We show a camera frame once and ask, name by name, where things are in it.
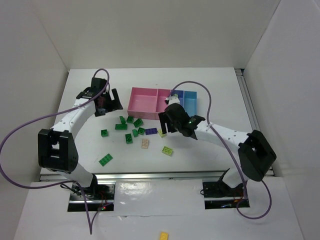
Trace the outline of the pale yellow lego brick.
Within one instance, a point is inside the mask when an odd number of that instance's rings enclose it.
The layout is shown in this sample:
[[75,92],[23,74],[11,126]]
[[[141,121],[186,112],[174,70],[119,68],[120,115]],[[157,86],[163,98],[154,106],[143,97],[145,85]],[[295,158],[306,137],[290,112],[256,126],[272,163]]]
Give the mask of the pale yellow lego brick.
[[164,138],[167,135],[166,133],[163,133],[161,129],[158,129],[157,132],[161,138]]

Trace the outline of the purple lego brick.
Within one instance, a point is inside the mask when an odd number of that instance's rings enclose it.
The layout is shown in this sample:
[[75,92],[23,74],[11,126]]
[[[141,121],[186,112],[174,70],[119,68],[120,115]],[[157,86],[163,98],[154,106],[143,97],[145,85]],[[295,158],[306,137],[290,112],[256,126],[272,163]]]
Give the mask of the purple lego brick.
[[154,135],[154,134],[157,134],[157,133],[158,133],[157,128],[147,128],[147,129],[145,129],[145,134],[146,135]]

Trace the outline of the lime lego brick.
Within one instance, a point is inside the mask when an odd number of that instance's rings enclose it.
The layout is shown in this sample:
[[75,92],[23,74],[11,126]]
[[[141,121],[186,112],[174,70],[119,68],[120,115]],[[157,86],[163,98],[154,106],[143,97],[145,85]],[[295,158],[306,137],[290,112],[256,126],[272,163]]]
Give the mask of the lime lego brick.
[[162,148],[161,152],[162,152],[163,154],[167,155],[167,156],[172,156],[172,154],[173,154],[174,151],[173,151],[172,148],[167,147],[167,146],[164,146],[164,147]]

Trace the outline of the beige lego brick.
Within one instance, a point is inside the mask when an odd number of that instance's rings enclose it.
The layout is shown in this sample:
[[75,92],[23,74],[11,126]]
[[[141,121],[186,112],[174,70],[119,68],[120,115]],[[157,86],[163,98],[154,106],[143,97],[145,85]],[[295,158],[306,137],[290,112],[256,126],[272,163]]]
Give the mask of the beige lego brick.
[[149,140],[146,139],[146,138],[142,139],[142,141],[141,141],[141,148],[142,148],[142,149],[148,149],[148,147],[149,147]]

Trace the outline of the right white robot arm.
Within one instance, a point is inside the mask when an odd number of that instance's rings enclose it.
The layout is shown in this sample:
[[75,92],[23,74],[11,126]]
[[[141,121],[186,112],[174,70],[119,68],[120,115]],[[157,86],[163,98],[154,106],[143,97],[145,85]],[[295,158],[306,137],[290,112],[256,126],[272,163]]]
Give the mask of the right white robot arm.
[[158,114],[162,132],[179,132],[184,137],[201,140],[224,147],[235,168],[227,170],[220,181],[234,189],[252,180],[261,182],[277,155],[264,134],[236,131],[210,122],[202,116],[189,116],[178,103],[173,103]]

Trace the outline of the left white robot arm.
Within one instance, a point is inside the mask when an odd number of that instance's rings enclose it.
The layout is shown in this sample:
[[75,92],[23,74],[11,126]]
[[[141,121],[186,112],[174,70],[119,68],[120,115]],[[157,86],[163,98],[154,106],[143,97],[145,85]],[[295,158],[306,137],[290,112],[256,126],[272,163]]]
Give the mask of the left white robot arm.
[[91,86],[77,95],[72,111],[52,128],[40,130],[37,136],[39,166],[83,188],[93,188],[98,183],[96,176],[79,163],[77,134],[91,116],[104,116],[123,109],[118,91],[108,90],[106,84],[106,79],[93,77]]

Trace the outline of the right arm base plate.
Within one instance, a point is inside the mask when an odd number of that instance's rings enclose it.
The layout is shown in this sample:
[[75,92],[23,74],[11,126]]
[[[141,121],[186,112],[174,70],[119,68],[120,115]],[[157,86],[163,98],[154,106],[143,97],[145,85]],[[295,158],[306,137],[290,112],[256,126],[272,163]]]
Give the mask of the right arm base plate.
[[250,207],[249,201],[244,198],[243,184],[230,188],[224,182],[203,182],[200,194],[204,197],[204,207],[211,209],[232,209],[239,204],[240,208]]

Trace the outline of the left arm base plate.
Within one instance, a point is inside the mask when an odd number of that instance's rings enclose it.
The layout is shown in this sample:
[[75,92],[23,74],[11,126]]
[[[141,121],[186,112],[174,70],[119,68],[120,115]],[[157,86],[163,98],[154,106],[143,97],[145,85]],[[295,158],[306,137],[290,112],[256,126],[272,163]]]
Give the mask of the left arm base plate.
[[[115,184],[100,184],[95,194],[86,193],[85,197],[89,212],[96,212],[97,210],[112,212],[114,210]],[[85,201],[77,184],[73,184],[71,187],[67,211],[86,211]]]

